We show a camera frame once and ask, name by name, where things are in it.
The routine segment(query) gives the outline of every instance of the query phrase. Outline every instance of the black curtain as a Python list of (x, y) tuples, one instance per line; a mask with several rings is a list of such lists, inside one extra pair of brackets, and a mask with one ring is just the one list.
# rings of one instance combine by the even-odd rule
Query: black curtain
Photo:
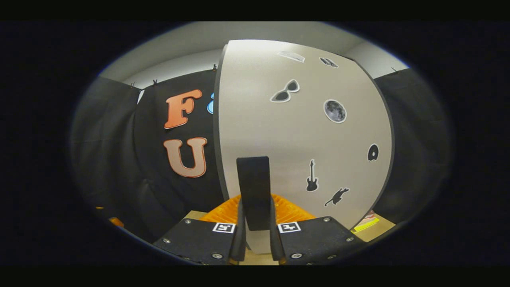
[(395, 224), (410, 219), (440, 192), (453, 164), (453, 125), (439, 96), (412, 69), (374, 79), (395, 132), (390, 179), (374, 211)]
[[(76, 180), (91, 206), (104, 218), (117, 217), (124, 228), (154, 242), (192, 210), (208, 212), (224, 199), (214, 156), (212, 114), (216, 72), (201, 71), (140, 89), (97, 78), (80, 102), (71, 132)], [(170, 97), (200, 90), (185, 125), (165, 129)], [(182, 163), (193, 167), (193, 137), (207, 139), (206, 172), (197, 178), (172, 170), (163, 142), (179, 139)]]
[(141, 220), (142, 178), (133, 145), (133, 121), (140, 89), (98, 77), (80, 101), (70, 151), (75, 179), (85, 200), (104, 218), (117, 217), (143, 239), (153, 234)]
[[(148, 224), (154, 225), (152, 229), (162, 232), (161, 235), (190, 211), (209, 212), (224, 201), (214, 154), (213, 115), (207, 109), (213, 100), (215, 79), (214, 70), (176, 77), (147, 87), (138, 103), (134, 122), (136, 154), (148, 188), (171, 217), (164, 219), (169, 224), (164, 226), (160, 223), (163, 218), (154, 218), (151, 223), (147, 219)], [(193, 110), (189, 114), (182, 111), (182, 116), (188, 119), (187, 123), (165, 129), (168, 120), (167, 99), (193, 90), (200, 90), (202, 96), (191, 99)], [(195, 162), (187, 141), (194, 137), (207, 139), (203, 147), (206, 172), (196, 178), (183, 177), (171, 168), (163, 143), (171, 139), (180, 140), (183, 143), (180, 148), (182, 164), (192, 168)]]

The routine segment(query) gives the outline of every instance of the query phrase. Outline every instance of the white board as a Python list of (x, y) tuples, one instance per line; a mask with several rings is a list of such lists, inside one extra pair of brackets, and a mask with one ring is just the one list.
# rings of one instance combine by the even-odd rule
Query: white board
[(391, 117), (372, 79), (347, 58), (268, 40), (230, 41), (219, 72), (215, 133), (228, 197), (240, 194), (236, 159), (268, 156), (271, 193), (354, 227), (393, 159)]

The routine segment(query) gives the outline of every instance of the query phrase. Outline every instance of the orange letter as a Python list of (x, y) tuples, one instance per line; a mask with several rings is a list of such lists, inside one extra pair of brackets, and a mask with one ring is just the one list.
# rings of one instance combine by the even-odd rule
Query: orange letter
[(181, 159), (180, 147), (183, 145), (183, 142), (178, 139), (171, 139), (163, 143), (173, 171), (184, 177), (201, 177), (206, 173), (206, 157), (203, 154), (203, 147), (206, 144), (207, 139), (203, 137), (194, 137), (188, 140), (188, 145), (193, 152), (193, 160), (195, 160), (195, 167), (189, 169), (183, 165)]
[(182, 126), (188, 122), (187, 117), (183, 117), (183, 111), (187, 114), (193, 111), (193, 99), (199, 99), (202, 97), (200, 90), (193, 90), (191, 92), (185, 92), (182, 94), (175, 95), (166, 100), (168, 103), (168, 121), (165, 123), (165, 129), (171, 129), (178, 126)]

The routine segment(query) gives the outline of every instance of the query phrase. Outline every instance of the white ceiling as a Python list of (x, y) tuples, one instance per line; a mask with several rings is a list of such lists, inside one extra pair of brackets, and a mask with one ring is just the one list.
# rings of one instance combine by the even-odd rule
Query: white ceiling
[(278, 40), (343, 54), (364, 40), (322, 22), (193, 22), (146, 42), (110, 64), (100, 76), (124, 81), (164, 61), (222, 49), (229, 40)]

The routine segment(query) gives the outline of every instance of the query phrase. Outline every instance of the orange mesh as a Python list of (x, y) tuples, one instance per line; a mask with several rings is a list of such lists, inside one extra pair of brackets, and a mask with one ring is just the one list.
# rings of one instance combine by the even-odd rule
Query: orange mesh
[[(287, 223), (314, 219), (315, 216), (306, 210), (286, 200), (285, 198), (271, 194), (276, 210), (276, 223)], [(241, 195), (231, 198), (204, 215), (200, 220), (208, 222), (222, 222), (237, 224), (237, 209)]]

